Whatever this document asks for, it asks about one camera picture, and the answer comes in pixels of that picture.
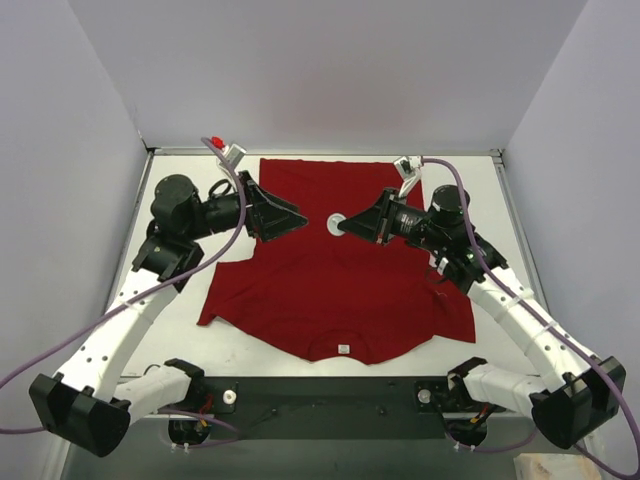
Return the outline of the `red t-shirt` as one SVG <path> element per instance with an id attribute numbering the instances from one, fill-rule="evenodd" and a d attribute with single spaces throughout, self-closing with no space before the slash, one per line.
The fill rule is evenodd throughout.
<path id="1" fill-rule="evenodd" d="M 198 323 L 223 319 L 308 361 L 340 355 L 364 364 L 401 356 L 435 336 L 476 339 L 470 300 L 401 241 L 377 246 L 327 227 L 401 180 L 388 163 L 262 159 L 259 183 L 297 205 L 305 227 L 258 243 L 215 268 Z"/>

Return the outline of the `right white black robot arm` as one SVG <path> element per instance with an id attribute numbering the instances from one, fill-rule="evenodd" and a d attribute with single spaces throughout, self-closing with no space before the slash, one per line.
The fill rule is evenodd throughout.
<path id="1" fill-rule="evenodd" d="M 451 370 L 451 389 L 474 402 L 531 418 L 553 445 L 569 449 L 613 418 L 626 370 L 577 342 L 541 307 L 507 260 L 467 221 L 469 194 L 437 188 L 427 210 L 384 189 L 370 208 L 341 220 L 340 231 L 386 245 L 398 237 L 429 253 L 430 265 L 507 333 L 535 368 L 532 377 L 473 358 Z"/>

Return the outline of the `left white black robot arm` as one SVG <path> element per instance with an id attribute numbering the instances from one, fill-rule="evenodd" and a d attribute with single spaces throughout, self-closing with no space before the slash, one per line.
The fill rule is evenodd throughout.
<path id="1" fill-rule="evenodd" d="M 137 379 L 121 382 L 132 354 L 162 311 L 182 292 L 204 252 L 200 239 L 246 230 L 263 243 L 307 225 L 297 206 L 263 190 L 242 171 L 234 193 L 201 200 L 185 175 L 162 179 L 154 190 L 146 239 L 97 326 L 53 376 L 40 374 L 29 396 L 43 428 L 97 457 L 121 443 L 148 414 L 204 402 L 204 372 L 177 358 Z"/>

